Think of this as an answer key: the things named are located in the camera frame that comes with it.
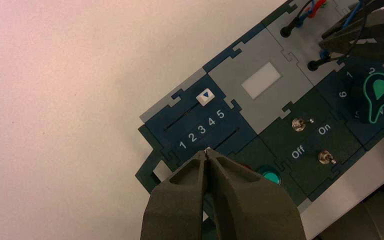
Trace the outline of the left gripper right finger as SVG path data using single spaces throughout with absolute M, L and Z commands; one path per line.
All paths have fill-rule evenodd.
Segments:
M 306 239 L 297 206 L 282 186 L 211 148 L 207 159 L 217 239 Z

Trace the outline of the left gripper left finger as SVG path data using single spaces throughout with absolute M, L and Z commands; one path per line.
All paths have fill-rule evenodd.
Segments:
M 151 192 L 140 239 L 200 240 L 208 158 L 199 150 Z

